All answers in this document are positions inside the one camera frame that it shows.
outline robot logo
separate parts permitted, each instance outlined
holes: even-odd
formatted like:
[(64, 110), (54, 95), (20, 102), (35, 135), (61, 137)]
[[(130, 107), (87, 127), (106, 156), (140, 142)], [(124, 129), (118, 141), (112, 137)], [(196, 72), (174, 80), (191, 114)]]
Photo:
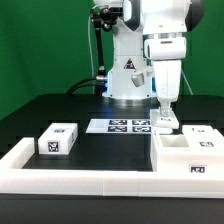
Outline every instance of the robot logo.
[(126, 63), (126, 65), (124, 66), (124, 69), (135, 69), (135, 66), (131, 60), (131, 58), (128, 59), (128, 62)]

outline white block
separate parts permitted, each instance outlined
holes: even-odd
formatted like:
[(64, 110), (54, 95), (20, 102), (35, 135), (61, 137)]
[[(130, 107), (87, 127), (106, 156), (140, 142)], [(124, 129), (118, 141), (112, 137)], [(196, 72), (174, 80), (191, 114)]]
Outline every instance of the white block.
[(34, 152), (34, 138), (23, 138), (0, 160), (0, 169), (21, 169)]
[(209, 126), (183, 126), (183, 135), (152, 133), (153, 171), (224, 174), (224, 138)]
[(38, 140), (39, 153), (68, 155), (77, 136), (77, 124), (53, 123)]
[(137, 175), (138, 172), (136, 171), (105, 171), (103, 176), (103, 195), (137, 197)]

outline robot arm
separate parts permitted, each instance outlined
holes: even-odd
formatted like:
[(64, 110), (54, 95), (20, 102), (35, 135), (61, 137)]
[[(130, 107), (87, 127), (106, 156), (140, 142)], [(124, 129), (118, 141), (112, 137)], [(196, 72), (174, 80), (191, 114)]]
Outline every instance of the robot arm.
[[(158, 110), (150, 111), (151, 123), (153, 126), (177, 129), (179, 123), (172, 111), (171, 103), (178, 99), (181, 60), (186, 56), (186, 39), (182, 33), (191, 31), (200, 22), (204, 15), (204, 0), (94, 0), (94, 2), (98, 5), (107, 5), (101, 12), (103, 29), (112, 28), (118, 16), (123, 17), (123, 23), (131, 31), (126, 32), (125, 25), (121, 22), (114, 30), (116, 59), (110, 72), (110, 77), (113, 78), (108, 80), (109, 90), (112, 89), (109, 96), (135, 99), (137, 91), (141, 96), (146, 93), (141, 88), (148, 83), (144, 81), (148, 76), (143, 73), (152, 71), (141, 62), (142, 56), (139, 54), (141, 51), (139, 43), (142, 35), (145, 35), (147, 38), (144, 53), (151, 60), (156, 94), (160, 102)], [(120, 10), (119, 14), (114, 16), (116, 8)], [(138, 44), (132, 49), (130, 43)], [(124, 68), (129, 55), (135, 59), (134, 64), (137, 64), (134, 70)], [(123, 88), (120, 87), (121, 83), (129, 83), (131, 79), (134, 83), (132, 86), (128, 84), (129, 87), (126, 89), (124, 85)]]
[(144, 53), (153, 66), (160, 102), (158, 110), (150, 111), (152, 125), (177, 129), (179, 123), (171, 102), (178, 99), (181, 59), (186, 56), (186, 39), (182, 33), (200, 22), (204, 14), (203, 1), (124, 0), (123, 14), (130, 29), (134, 31), (141, 27), (143, 35), (148, 36)]

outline cable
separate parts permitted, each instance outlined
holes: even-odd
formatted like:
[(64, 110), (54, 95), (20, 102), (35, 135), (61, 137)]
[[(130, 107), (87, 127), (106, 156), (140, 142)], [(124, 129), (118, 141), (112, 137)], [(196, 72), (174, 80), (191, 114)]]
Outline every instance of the cable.
[(193, 96), (194, 93), (193, 93), (193, 91), (192, 91), (192, 89), (191, 89), (191, 87), (190, 87), (190, 84), (189, 84), (189, 82), (188, 82), (188, 80), (187, 80), (186, 75), (184, 74), (183, 69), (181, 70), (181, 73), (182, 73), (182, 76), (183, 76), (183, 78), (184, 78), (184, 81), (185, 81), (185, 83), (186, 83), (186, 85), (187, 85), (187, 87), (188, 87), (188, 89), (189, 89), (189, 91), (190, 91), (190, 94)]
[(73, 92), (72, 93), (74, 93), (77, 89), (80, 89), (80, 88), (84, 88), (84, 87), (96, 87), (96, 86), (103, 86), (103, 85), (100, 85), (100, 84), (87, 84), (87, 85), (77, 86), (76, 88), (73, 89)]
[(91, 25), (91, 18), (89, 17), (89, 20), (88, 20), (88, 42), (89, 42), (89, 53), (90, 53), (92, 77), (94, 77), (95, 74), (94, 74), (94, 61), (93, 61), (93, 50), (92, 50), (92, 42), (91, 42), (90, 25)]
[(71, 95), (74, 92), (74, 89), (76, 89), (78, 86), (80, 86), (81, 84), (85, 83), (85, 82), (89, 82), (89, 81), (95, 81), (96, 78), (92, 77), (92, 78), (87, 78), (87, 79), (83, 79), (80, 82), (77, 82), (76, 84), (74, 84), (67, 92), (67, 95)]

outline black cable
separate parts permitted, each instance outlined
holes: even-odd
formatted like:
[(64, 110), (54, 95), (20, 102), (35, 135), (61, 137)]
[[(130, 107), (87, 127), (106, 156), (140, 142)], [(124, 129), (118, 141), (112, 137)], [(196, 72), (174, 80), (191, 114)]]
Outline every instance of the black cable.
[(74, 84), (67, 92), (66, 92), (66, 94), (67, 95), (71, 95), (73, 92), (74, 92), (74, 90), (78, 87), (78, 86), (80, 86), (81, 84), (83, 84), (83, 83), (85, 83), (85, 82), (89, 82), (89, 81), (95, 81), (96, 80), (96, 78), (87, 78), (87, 79), (83, 79), (82, 81), (80, 81), (80, 82), (77, 82), (76, 84)]
[(80, 89), (80, 88), (84, 88), (84, 87), (96, 87), (96, 86), (102, 86), (100, 84), (87, 84), (87, 85), (82, 85), (82, 86), (77, 86), (76, 88), (74, 88), (73, 92), (74, 93), (77, 89)]

